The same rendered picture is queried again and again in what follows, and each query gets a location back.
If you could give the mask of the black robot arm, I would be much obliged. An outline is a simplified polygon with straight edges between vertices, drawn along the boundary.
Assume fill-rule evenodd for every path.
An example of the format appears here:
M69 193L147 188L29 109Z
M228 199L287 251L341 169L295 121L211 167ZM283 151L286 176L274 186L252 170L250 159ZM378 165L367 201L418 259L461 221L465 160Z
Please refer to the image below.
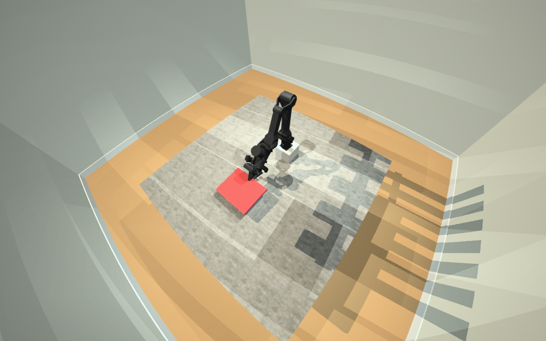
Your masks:
M253 164L255 157L261 157L267 160L273 149L277 147L279 139L281 139L281 148L288 150L292 147L294 137L290 131L291 109L295 106L297 96L289 91L280 93L276 100L276 105L273 107L273 115L268 133L257 145L251 148L251 154L245 156L245 161ZM281 103L281 106L279 106ZM281 122L282 119L282 122ZM282 123L281 130L279 130Z

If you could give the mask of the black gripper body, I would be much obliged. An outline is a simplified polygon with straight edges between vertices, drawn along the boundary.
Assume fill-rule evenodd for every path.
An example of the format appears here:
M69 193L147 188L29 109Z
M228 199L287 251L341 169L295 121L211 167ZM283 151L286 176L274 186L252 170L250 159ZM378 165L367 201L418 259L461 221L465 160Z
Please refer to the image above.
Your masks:
M265 163L267 163L266 159L261 157L255 158L256 160L253 164L245 163L243 168L247 169L249 172L256 172L256 170L258 170L259 172L262 172L262 170L264 170L264 172L267 172L268 168L264 165Z

